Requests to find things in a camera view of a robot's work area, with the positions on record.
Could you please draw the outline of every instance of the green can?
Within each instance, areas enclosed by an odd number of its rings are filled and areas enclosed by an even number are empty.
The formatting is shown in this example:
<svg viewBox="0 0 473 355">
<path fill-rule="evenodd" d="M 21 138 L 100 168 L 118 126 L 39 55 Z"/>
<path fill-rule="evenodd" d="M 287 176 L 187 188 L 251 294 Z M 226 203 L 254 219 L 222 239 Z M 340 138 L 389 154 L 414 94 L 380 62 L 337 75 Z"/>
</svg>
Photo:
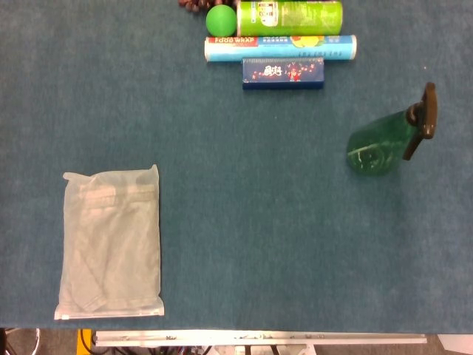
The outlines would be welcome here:
<svg viewBox="0 0 473 355">
<path fill-rule="evenodd" d="M 237 35 L 336 36 L 343 9 L 339 1 L 240 1 Z"/>
</svg>

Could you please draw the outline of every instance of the plastic bag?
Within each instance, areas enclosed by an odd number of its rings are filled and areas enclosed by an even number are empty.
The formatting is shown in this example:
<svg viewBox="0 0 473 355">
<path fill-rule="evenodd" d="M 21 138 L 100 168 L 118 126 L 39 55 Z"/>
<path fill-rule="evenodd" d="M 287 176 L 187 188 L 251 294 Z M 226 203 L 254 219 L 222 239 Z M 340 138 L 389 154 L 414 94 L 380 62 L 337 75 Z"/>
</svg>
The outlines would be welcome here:
<svg viewBox="0 0 473 355">
<path fill-rule="evenodd" d="M 55 320 L 164 315 L 159 176 L 67 172 L 64 264 Z"/>
</svg>

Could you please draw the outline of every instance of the blue box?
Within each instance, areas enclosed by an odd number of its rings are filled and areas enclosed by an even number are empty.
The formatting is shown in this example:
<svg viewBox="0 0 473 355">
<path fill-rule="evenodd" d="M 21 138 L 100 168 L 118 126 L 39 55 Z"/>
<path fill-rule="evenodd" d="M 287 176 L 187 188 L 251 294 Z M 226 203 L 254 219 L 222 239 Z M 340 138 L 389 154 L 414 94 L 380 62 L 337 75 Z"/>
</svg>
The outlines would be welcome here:
<svg viewBox="0 0 473 355">
<path fill-rule="evenodd" d="M 244 58 L 243 89 L 321 89 L 323 58 Z"/>
</svg>

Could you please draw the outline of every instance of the can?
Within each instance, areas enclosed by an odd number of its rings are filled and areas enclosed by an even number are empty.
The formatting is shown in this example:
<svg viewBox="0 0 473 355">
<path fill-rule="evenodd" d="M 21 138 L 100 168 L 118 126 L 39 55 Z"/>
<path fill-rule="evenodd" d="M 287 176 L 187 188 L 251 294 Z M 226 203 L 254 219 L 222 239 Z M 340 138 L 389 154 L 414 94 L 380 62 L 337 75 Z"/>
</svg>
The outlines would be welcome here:
<svg viewBox="0 0 473 355">
<path fill-rule="evenodd" d="M 338 35 L 343 21 L 339 1 L 240 1 L 237 36 Z"/>
<path fill-rule="evenodd" d="M 207 37 L 207 61 L 242 61 L 243 58 L 322 57 L 349 60 L 356 55 L 354 35 L 280 37 Z"/>
</svg>

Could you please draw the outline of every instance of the green ball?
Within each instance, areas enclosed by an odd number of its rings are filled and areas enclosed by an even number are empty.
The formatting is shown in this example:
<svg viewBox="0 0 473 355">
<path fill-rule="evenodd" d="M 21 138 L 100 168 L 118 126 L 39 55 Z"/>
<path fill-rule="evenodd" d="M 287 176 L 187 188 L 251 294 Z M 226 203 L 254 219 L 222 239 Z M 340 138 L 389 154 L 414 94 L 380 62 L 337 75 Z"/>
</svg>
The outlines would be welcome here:
<svg viewBox="0 0 473 355">
<path fill-rule="evenodd" d="M 231 7 L 217 5 L 208 11 L 205 25 L 212 36 L 228 37 L 237 30 L 237 15 Z"/>
</svg>

